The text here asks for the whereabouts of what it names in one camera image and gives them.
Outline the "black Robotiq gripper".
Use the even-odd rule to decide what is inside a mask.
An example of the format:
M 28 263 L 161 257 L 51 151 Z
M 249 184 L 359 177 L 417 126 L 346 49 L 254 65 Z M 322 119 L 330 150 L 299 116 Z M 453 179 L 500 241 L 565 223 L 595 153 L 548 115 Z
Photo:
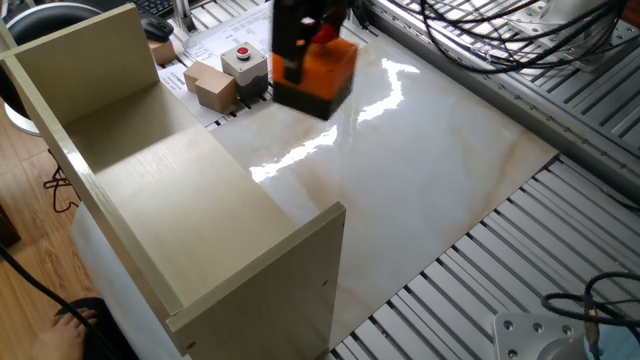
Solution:
M 284 65 L 284 77 L 299 85 L 302 80 L 302 64 L 305 45 L 303 18 L 327 23 L 330 39 L 339 36 L 340 29 L 350 9 L 349 0 L 274 0 L 272 53 L 278 55 Z

